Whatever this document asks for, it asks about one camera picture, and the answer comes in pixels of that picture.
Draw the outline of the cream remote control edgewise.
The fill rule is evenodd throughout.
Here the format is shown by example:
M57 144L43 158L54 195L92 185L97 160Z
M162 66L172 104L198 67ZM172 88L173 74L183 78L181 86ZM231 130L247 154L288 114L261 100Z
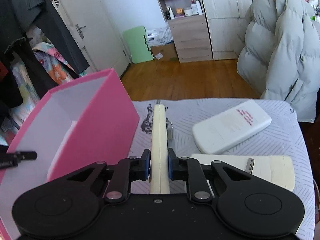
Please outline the cream remote control edgewise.
M150 193L169 194L168 142L165 106L153 108L151 137Z

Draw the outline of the white remote control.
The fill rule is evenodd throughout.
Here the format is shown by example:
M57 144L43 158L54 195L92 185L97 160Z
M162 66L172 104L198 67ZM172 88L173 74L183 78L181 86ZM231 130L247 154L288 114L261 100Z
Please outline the white remote control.
M254 101L247 100L196 123L193 137L203 154L221 154L266 129L272 118Z

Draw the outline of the pink storage box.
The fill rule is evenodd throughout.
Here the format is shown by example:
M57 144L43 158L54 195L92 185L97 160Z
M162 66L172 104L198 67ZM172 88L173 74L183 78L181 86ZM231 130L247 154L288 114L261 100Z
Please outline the pink storage box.
M20 234L11 210L26 191L96 161L128 156L139 115L115 70L80 77L49 90L8 151L34 151L35 160L1 170L1 236Z

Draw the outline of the floral quilt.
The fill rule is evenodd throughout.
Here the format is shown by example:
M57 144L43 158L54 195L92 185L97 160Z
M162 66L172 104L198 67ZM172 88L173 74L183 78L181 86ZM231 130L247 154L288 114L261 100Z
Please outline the floral quilt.
M62 84L68 79L74 80L78 74L68 64L60 60L58 64L46 62L37 58L35 51L30 47L27 37L22 35L18 28L1 28L1 122L9 117L11 109L24 103L22 86L18 84L13 73L11 63L16 53L23 62L27 72L31 97L39 101L48 90Z

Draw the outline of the white patterned table cloth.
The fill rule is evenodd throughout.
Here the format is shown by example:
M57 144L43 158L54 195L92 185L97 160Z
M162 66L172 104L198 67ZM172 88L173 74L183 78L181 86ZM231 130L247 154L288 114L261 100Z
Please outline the white patterned table cloth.
M244 99L212 98L179 101L161 100L166 117L173 124L172 147L179 157L198 153L192 127L211 116L243 103ZM271 117L263 131L227 150L226 155L288 155L295 171L294 193L305 207L304 220L297 231L300 239L313 239L315 231L315 193L310 160L296 112L284 101L256 100Z

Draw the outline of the yellowed cream remote control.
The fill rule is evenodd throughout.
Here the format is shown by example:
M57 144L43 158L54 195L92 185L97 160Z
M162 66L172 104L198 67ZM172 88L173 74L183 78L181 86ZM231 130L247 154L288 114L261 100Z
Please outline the yellowed cream remote control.
M254 160L252 174L281 186L289 191L295 188L295 171L293 161L289 156L239 156L239 155L214 155L192 154L201 164L209 165L214 160L223 161L229 165L246 170L249 159Z

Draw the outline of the cardboard box on floor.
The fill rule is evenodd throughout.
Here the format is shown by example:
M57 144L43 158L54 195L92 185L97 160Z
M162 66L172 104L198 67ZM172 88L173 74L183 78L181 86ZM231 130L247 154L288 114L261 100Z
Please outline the cardboard box on floor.
M156 61L178 61L174 43L151 47L151 52Z

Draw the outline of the green folding table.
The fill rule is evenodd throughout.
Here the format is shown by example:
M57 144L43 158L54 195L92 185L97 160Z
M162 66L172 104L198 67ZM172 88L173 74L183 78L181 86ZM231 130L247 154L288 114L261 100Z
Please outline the green folding table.
M131 60L134 64L153 60L153 54L148 45L144 26L138 26L124 31L123 38L129 48Z

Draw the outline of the grey puffer jacket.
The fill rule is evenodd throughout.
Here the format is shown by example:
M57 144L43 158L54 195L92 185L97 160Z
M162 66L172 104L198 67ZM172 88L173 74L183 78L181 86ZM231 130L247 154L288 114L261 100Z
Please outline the grey puffer jacket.
M239 34L239 75L264 100L287 102L299 122L316 119L319 35L304 0L252 0Z

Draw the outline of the white cream jar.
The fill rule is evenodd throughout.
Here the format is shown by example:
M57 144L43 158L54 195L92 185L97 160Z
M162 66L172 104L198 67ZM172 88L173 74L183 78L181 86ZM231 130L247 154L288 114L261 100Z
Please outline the white cream jar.
M193 16L193 11L192 11L191 7L184 8L184 15L186 17Z

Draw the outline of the black cosmetic bottle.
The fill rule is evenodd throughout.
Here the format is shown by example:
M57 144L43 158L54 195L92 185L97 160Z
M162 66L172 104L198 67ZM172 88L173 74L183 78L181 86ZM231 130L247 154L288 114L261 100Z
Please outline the black cosmetic bottle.
M168 11L168 10L165 11L165 17L167 20L171 20L170 11Z

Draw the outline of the wooden shelf cabinet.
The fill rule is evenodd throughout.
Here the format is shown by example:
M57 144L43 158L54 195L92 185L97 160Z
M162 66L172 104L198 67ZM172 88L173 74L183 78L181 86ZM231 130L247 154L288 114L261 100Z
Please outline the wooden shelf cabinet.
M179 61L212 61L212 45L202 0L157 1L164 20L170 27ZM196 1L200 2L203 15L198 14ZM193 16L184 15L184 8L187 7L191 7ZM171 20L166 19L166 10L170 11Z

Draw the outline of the white lotion bottle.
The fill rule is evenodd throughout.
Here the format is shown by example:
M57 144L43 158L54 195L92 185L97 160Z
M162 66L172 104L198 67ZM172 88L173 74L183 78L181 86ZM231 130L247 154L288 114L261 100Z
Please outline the white lotion bottle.
M197 6L198 14L203 15L202 7L199 1L196 1L196 6Z

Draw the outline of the light wood wardrobe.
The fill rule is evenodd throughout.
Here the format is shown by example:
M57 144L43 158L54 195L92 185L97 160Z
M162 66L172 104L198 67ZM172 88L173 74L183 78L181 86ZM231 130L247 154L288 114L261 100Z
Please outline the light wood wardrobe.
M214 60L236 59L238 31L252 0L202 0Z

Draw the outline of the white door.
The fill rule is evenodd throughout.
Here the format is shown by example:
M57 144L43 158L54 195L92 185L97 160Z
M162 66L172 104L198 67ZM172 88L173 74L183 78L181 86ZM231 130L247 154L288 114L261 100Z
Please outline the white door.
M113 68L121 77L130 61L102 1L58 1L58 11L89 62L89 70L97 72Z

